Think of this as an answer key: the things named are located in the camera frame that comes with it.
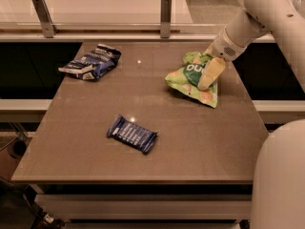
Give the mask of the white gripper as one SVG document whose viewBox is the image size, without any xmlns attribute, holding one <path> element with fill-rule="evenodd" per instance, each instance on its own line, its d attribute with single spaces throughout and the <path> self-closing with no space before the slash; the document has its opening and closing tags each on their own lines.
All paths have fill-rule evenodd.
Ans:
<svg viewBox="0 0 305 229">
<path fill-rule="evenodd" d="M 247 46 L 245 44 L 232 39 L 227 34 L 227 31 L 222 29 L 215 37 L 212 45 L 204 51 L 205 54 L 216 58 L 213 58 L 206 64 L 204 73 L 201 75 L 197 84 L 198 89 L 200 91 L 207 90 L 224 72 L 226 68 L 225 61 L 236 60 L 237 57 L 245 52 L 246 48 Z"/>
</svg>

